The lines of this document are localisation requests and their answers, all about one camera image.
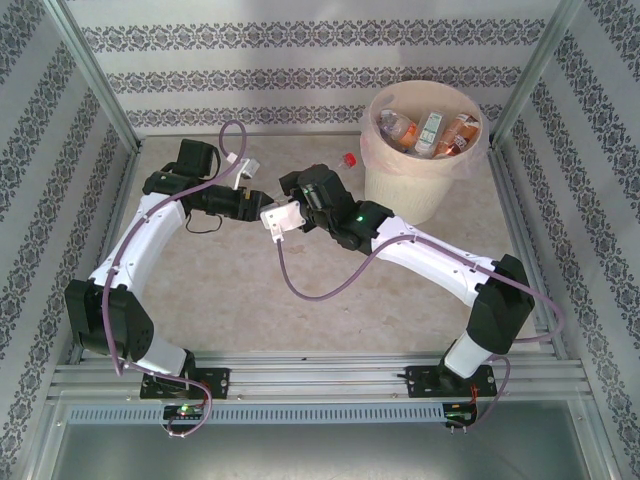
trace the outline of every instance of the white connector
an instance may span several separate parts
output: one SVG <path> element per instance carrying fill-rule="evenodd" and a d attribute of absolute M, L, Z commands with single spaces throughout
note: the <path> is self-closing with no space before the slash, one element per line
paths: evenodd
<path fill-rule="evenodd" d="M 233 162 L 236 161 L 237 158 L 238 156 L 235 153 L 233 152 L 229 153 L 229 155 L 227 156 L 227 162 L 229 162 L 229 164 L 232 164 Z M 260 162 L 258 162 L 257 160 L 253 158 L 243 158 L 242 161 L 240 162 L 240 165 L 238 165 L 233 170 L 233 172 L 231 172 L 229 177 L 227 177 L 229 179 L 228 180 L 229 186 L 234 190 L 237 190 L 238 186 L 240 185 L 240 179 L 253 178 L 253 176 L 258 171 L 258 168 L 260 168 Z"/>
<path fill-rule="evenodd" d="M 290 202 L 273 208 L 265 208 L 260 213 L 264 228 L 271 230 L 273 243 L 284 241 L 284 232 L 295 230 L 306 223 L 300 215 L 300 202 Z"/>

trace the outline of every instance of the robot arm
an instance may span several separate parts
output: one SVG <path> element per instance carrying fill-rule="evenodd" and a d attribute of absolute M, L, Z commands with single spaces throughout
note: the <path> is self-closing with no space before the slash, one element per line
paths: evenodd
<path fill-rule="evenodd" d="M 134 219 L 120 242 L 86 281 L 72 280 L 65 290 L 75 343 L 96 353 L 109 354 L 104 332 L 100 299 L 107 276 L 113 266 L 116 252 L 127 233 L 140 218 L 146 224 L 135 235 L 120 259 L 118 275 L 112 284 L 109 313 L 116 347 L 121 358 L 148 370 L 187 377 L 185 366 L 189 352 L 170 344 L 154 331 L 153 322 L 138 301 L 160 252 L 173 233 L 182 226 L 193 210 L 208 215 L 246 222 L 257 221 L 260 210 L 273 203 L 263 192 L 238 187 L 238 178 L 255 173 L 257 162 L 245 159 L 238 167 L 233 187 L 213 185 L 200 192 L 170 202 L 147 216 L 155 205 L 170 195 L 202 184 L 211 171 L 213 155 L 219 159 L 217 149 L 203 142 L 183 140 L 177 162 L 155 172 L 144 185 Z M 233 163 L 235 156 L 230 154 Z"/>
<path fill-rule="evenodd" d="M 434 388 L 454 386 L 471 377 L 493 354 L 509 351 L 534 307 L 533 298 L 476 268 L 484 267 L 528 286 L 519 260 L 505 255 L 496 261 L 465 252 L 421 232 L 375 202 L 355 202 L 326 165 L 292 172 L 281 178 L 280 184 L 293 201 L 267 208 L 261 214 L 274 241 L 282 241 L 287 230 L 301 228 L 308 232 L 320 227 L 342 247 L 369 255 L 395 237 L 413 236 L 414 241 L 388 245 L 378 257 L 432 280 L 472 307 L 467 329 L 445 354 L 438 378 L 433 379 Z M 476 268 L 455 256 L 464 257 Z"/>

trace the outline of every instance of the wire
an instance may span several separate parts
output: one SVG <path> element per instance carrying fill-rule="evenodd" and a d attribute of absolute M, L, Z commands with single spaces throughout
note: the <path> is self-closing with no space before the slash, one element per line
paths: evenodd
<path fill-rule="evenodd" d="M 118 251 L 116 252 L 113 262 L 111 264 L 111 268 L 109 269 L 109 272 L 107 274 L 107 279 L 105 281 L 104 284 L 104 290 L 102 292 L 102 323 L 104 325 L 104 331 L 105 331 L 105 337 L 107 340 L 107 345 L 109 347 L 109 354 L 111 355 L 111 360 L 113 361 L 113 366 L 114 369 L 116 371 L 116 374 L 118 376 L 122 376 L 122 372 L 123 369 L 128 368 L 128 369 L 133 369 L 133 370 L 137 370 L 139 372 L 142 373 L 146 373 L 148 375 L 152 375 L 155 377 L 159 377 L 159 378 L 164 378 L 166 380 L 173 380 L 173 381 L 177 381 L 177 382 L 181 382 L 184 383 L 185 385 L 191 385 L 194 387 L 197 387 L 199 389 L 201 389 L 204 394 L 205 397 L 207 399 L 207 409 L 205 414 L 202 415 L 202 418 L 200 419 L 200 421 L 190 430 L 180 433 L 180 434 L 176 434 L 175 432 L 173 432 L 171 430 L 170 425 L 168 425 L 167 427 L 167 431 L 169 432 L 170 436 L 180 436 L 180 437 L 186 437 L 188 435 L 191 435 L 192 433 L 196 432 L 200 427 L 202 427 L 202 425 L 204 425 L 207 420 L 209 419 L 209 417 L 211 416 L 211 410 L 213 408 L 213 404 L 212 404 L 212 397 L 211 397 L 211 391 L 204 386 L 203 384 L 196 382 L 195 380 L 191 380 L 188 378 L 182 378 L 182 377 L 178 377 L 176 375 L 167 375 L 164 373 L 159 373 L 159 372 L 154 372 L 152 370 L 146 369 L 144 367 L 141 367 L 139 365 L 136 365 L 134 363 L 129 363 L 124 361 L 123 359 L 120 358 L 119 354 L 118 354 L 118 349 L 116 347 L 116 341 L 115 338 L 113 336 L 113 330 L 111 327 L 111 319 L 109 316 L 109 293 L 111 291 L 111 285 L 113 284 L 113 280 L 115 278 L 115 276 L 118 274 L 118 270 L 120 267 L 120 261 L 122 260 L 122 257 L 124 256 L 127 247 L 129 246 L 129 244 L 131 243 L 131 240 L 133 239 L 133 237 L 138 233 L 138 231 L 142 228 L 143 225 L 146 224 L 146 222 L 148 221 L 148 219 L 153 216 L 158 210 L 160 210 L 162 207 L 164 207 L 165 205 L 169 204 L 170 202 L 174 202 L 176 200 L 181 199 L 182 197 L 185 197 L 187 195 L 191 195 L 193 193 L 199 192 L 201 190 L 204 190 L 205 188 L 210 187 L 211 185 L 216 185 L 217 183 L 220 183 L 224 178 L 226 178 L 227 176 L 229 176 L 234 169 L 240 164 L 240 161 L 242 160 L 242 157 L 244 155 L 244 152 L 246 150 L 247 147 L 247 130 L 245 129 L 244 125 L 238 121 L 238 120 L 229 120 L 227 122 L 224 123 L 224 125 L 222 125 L 222 128 L 220 129 L 220 134 L 218 135 L 218 143 L 220 146 L 220 150 L 222 151 L 222 153 L 228 157 L 229 154 L 227 153 L 227 150 L 224 148 L 224 135 L 225 132 L 227 130 L 227 128 L 229 128 L 229 126 L 231 125 L 237 125 L 238 128 L 240 128 L 240 132 L 241 132 L 241 144 L 240 144 L 240 151 L 238 152 L 238 156 L 235 160 L 235 162 L 233 162 L 231 164 L 231 166 L 229 168 L 227 168 L 224 172 L 222 172 L 219 176 L 216 175 L 213 178 L 211 178 L 210 180 L 207 180 L 206 182 L 203 182 L 202 184 L 189 188 L 187 190 L 184 190 L 183 192 L 177 193 L 175 195 L 172 195 L 170 197 L 165 198 L 164 200 L 162 200 L 161 202 L 159 202 L 158 204 L 154 205 L 151 209 L 149 209 L 148 212 L 146 212 L 146 214 L 140 218 L 134 225 L 133 227 L 131 227 L 131 229 L 129 230 L 129 233 L 124 237 L 124 239 L 122 240 L 122 244 L 120 245 L 120 248 L 118 249 Z"/>
<path fill-rule="evenodd" d="M 214 217 L 216 217 L 218 220 L 220 220 L 220 223 L 218 223 L 218 226 L 216 228 L 213 228 L 211 230 L 203 230 L 201 232 L 198 232 L 196 230 L 191 230 L 189 228 L 189 224 L 191 223 L 191 219 L 193 218 L 193 216 L 191 215 L 191 212 L 189 212 L 189 215 L 187 215 L 187 223 L 185 224 L 184 228 L 187 230 L 187 232 L 195 233 L 196 235 L 204 235 L 205 233 L 217 232 L 218 230 L 220 230 L 220 227 L 222 227 L 222 217 L 220 215 L 218 215 L 218 214 L 214 215 Z"/>
<path fill-rule="evenodd" d="M 213 153 L 216 156 L 216 165 L 217 166 L 216 166 L 216 173 L 214 173 L 213 177 L 211 177 L 211 178 L 216 178 L 218 176 L 218 173 L 220 173 L 220 166 L 222 165 L 222 160 L 220 160 L 220 152 L 218 152 L 217 148 L 213 149 Z"/>
<path fill-rule="evenodd" d="M 482 422 L 484 422 L 487 417 L 489 417 L 489 415 L 491 415 L 491 412 L 493 411 L 494 408 L 496 408 L 496 405 L 498 404 L 498 400 L 500 400 L 500 397 L 502 397 L 502 394 L 504 393 L 504 389 L 507 387 L 507 382 L 509 381 L 509 377 L 511 376 L 511 362 L 509 361 L 509 359 L 504 356 L 504 355 L 494 355 L 492 357 L 493 360 L 503 360 L 504 361 L 504 365 L 507 368 L 506 371 L 504 372 L 504 379 L 502 380 L 502 383 L 500 384 L 500 388 L 498 389 L 498 393 L 496 393 L 496 396 L 493 397 L 493 400 L 491 400 L 491 403 L 489 404 L 489 406 L 487 407 L 487 409 L 484 411 L 484 413 L 482 414 L 482 416 L 478 419 L 476 419 L 476 421 L 471 424 L 470 426 L 467 427 L 467 431 L 472 431 L 474 428 L 477 428 L 478 425 L 480 425 Z"/>
<path fill-rule="evenodd" d="M 477 400 L 478 400 L 478 387 L 476 387 L 476 384 L 473 383 L 471 384 L 471 401 L 469 402 L 469 405 L 473 405 L 473 413 L 476 413 L 478 411 L 478 404 L 476 403 Z"/>
<path fill-rule="evenodd" d="M 555 302 L 553 300 L 551 300 L 549 297 L 547 297 L 546 295 L 543 295 L 542 293 L 532 289 L 531 287 L 520 283 L 520 282 L 516 282 L 515 280 L 511 280 L 510 278 L 505 277 L 504 275 L 500 275 L 499 273 L 493 272 L 487 268 L 482 267 L 481 265 L 477 265 L 476 263 L 474 263 L 473 261 L 469 260 L 468 258 L 462 256 L 462 255 L 458 255 L 457 253 L 454 253 L 450 250 L 447 250 L 445 247 L 443 247 L 442 245 L 437 244 L 436 242 L 433 242 L 427 238 L 423 238 L 423 237 L 417 237 L 415 235 L 398 235 L 397 237 L 393 237 L 390 238 L 389 240 L 381 243 L 373 252 L 371 252 L 371 254 L 365 259 L 364 262 L 362 262 L 362 265 L 360 265 L 360 267 L 358 267 L 358 269 L 353 273 L 353 275 L 351 275 L 349 278 L 347 278 L 347 280 L 345 280 L 345 282 L 340 285 L 339 287 L 335 288 L 334 290 L 325 293 L 324 295 L 320 295 L 317 297 L 312 297 L 310 295 L 305 295 L 304 293 L 300 292 L 299 290 L 297 290 L 293 284 L 291 283 L 291 280 L 289 279 L 289 274 L 287 273 L 287 269 L 285 266 L 285 262 L 284 262 L 284 253 L 282 251 L 282 241 L 278 240 L 277 241 L 277 248 L 278 248 L 278 257 L 280 259 L 280 269 L 282 270 L 282 276 L 284 277 L 284 281 L 287 284 L 287 286 L 289 287 L 289 289 L 299 298 L 303 299 L 303 300 L 307 300 L 310 302 L 321 302 L 323 300 L 328 300 L 331 297 L 334 297 L 336 295 L 338 295 L 339 293 L 341 293 L 342 291 L 344 291 L 349 285 L 351 285 L 353 282 L 355 282 L 357 280 L 357 278 L 362 274 L 362 272 L 364 272 L 364 270 L 369 266 L 369 264 L 373 261 L 373 259 L 378 256 L 380 254 L 380 252 L 382 252 L 382 250 L 384 250 L 385 248 L 387 248 L 390 245 L 393 245 L 394 243 L 398 243 L 398 242 L 402 242 L 402 241 L 411 241 L 413 242 L 418 242 L 421 243 L 423 245 L 426 245 L 428 247 L 433 248 L 434 250 L 437 250 L 438 252 L 447 255 L 451 258 L 453 258 L 454 260 L 457 260 L 458 262 L 462 263 L 463 265 L 470 267 L 474 270 L 477 270 L 480 273 L 483 273 L 485 275 L 487 275 L 488 277 L 494 278 L 502 283 L 506 283 L 507 285 L 510 285 L 514 288 L 517 288 L 518 290 L 521 290 L 525 293 L 528 293 L 529 295 L 531 295 L 534 298 L 537 298 L 538 300 L 543 301 L 544 303 L 546 303 L 547 305 L 549 305 L 549 307 L 551 308 L 551 310 L 553 310 L 553 312 L 556 315 L 556 318 L 558 320 L 557 324 L 556 324 L 556 328 L 553 329 L 553 331 L 546 333 L 544 335 L 540 335 L 537 337 L 530 337 L 530 338 L 520 338 L 520 339 L 515 339 L 513 341 L 513 343 L 533 343 L 533 342 L 543 342 L 546 340 L 550 340 L 551 338 L 553 338 L 555 335 L 557 335 L 558 333 L 560 333 L 562 331 L 562 329 L 564 328 L 564 325 L 566 323 L 566 318 L 564 316 L 564 313 L 562 312 L 562 310 L 560 309 L 560 307 L 558 307 L 558 305 L 555 304 Z"/>
<path fill-rule="evenodd" d="M 507 387 L 507 382 L 509 381 L 509 377 L 511 376 L 511 362 L 509 361 L 509 359 L 504 356 L 504 355 L 493 355 L 491 357 L 490 360 L 503 360 L 505 367 L 507 368 L 505 373 L 504 373 L 504 378 L 502 379 L 502 383 L 500 384 L 500 388 L 498 389 L 498 392 L 496 393 L 496 396 L 493 397 L 493 400 L 491 400 L 491 403 L 489 404 L 489 406 L 487 407 L 487 409 L 484 411 L 484 413 L 482 414 L 482 416 L 480 418 L 477 418 L 476 421 L 474 423 L 472 423 L 471 425 L 467 426 L 461 422 L 458 422 L 457 420 L 452 420 L 450 418 L 446 419 L 447 423 L 452 423 L 454 425 L 456 425 L 459 428 L 463 428 L 465 429 L 465 433 L 466 432 L 471 432 L 473 431 L 473 429 L 477 428 L 477 426 L 484 422 L 489 415 L 491 415 L 491 412 L 493 411 L 494 408 L 496 408 L 496 405 L 498 404 L 498 401 L 500 400 L 500 397 L 502 397 L 502 394 L 504 393 L 505 388 Z"/>

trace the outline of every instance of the red bottle cap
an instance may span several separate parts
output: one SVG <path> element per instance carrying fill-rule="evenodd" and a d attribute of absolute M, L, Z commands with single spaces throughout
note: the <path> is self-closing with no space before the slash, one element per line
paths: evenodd
<path fill-rule="evenodd" d="M 349 168 L 355 166 L 355 164 L 358 163 L 356 160 L 356 156 L 351 152 L 345 153 L 342 159 L 344 160 L 345 165 L 347 165 L 347 167 Z"/>

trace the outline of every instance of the wall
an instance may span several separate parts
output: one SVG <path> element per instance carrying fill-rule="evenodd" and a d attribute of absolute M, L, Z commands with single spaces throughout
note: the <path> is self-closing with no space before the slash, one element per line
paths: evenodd
<path fill-rule="evenodd" d="M 640 477 L 640 2 L 585 2 L 505 147 L 623 478 Z"/>
<path fill-rule="evenodd" d="M 0 0 L 0 479 L 68 355 L 63 289 L 96 266 L 129 159 L 37 0 Z"/>
<path fill-rule="evenodd" d="M 449 83 L 497 119 L 558 0 L 73 0 L 140 135 L 358 129 L 382 86 Z"/>

